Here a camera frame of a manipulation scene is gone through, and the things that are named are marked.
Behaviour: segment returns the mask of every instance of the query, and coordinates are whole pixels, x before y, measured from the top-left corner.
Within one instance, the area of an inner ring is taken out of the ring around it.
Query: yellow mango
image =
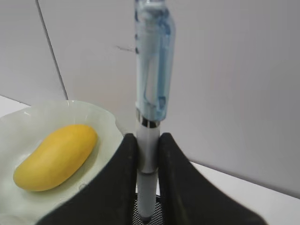
[[[97,133],[86,125],[69,125],[54,131],[16,168],[15,184],[29,191],[58,186],[84,163],[96,142]]]

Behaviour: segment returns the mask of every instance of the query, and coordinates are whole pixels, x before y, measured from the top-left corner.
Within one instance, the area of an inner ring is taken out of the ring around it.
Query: mesh bottom
[[[135,197],[135,206],[133,209],[133,225],[143,225],[143,223],[140,220],[139,213],[137,212],[137,199]],[[151,218],[150,225],[164,225],[163,221],[163,211],[161,208],[161,203],[159,197],[156,197],[156,203],[155,203],[155,212],[154,215]]]

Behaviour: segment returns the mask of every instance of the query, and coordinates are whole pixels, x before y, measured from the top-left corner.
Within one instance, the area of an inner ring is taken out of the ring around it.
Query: white wall
[[[133,0],[39,3],[69,97],[133,132]],[[162,130],[196,162],[300,197],[300,1],[168,3],[177,39]]]
[[[34,0],[0,1],[0,95],[30,105],[65,99]]]

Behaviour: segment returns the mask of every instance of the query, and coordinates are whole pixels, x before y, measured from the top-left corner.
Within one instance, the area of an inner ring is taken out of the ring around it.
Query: pen barrel
[[[159,122],[147,120],[137,110],[138,170],[142,173],[153,173],[157,170],[159,135]]]

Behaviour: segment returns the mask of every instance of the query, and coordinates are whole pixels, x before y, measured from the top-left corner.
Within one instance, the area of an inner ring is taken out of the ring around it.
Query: table
[[[0,117],[28,107],[0,96]],[[239,203],[260,214],[269,225],[300,224],[300,199],[192,163],[212,184]]]

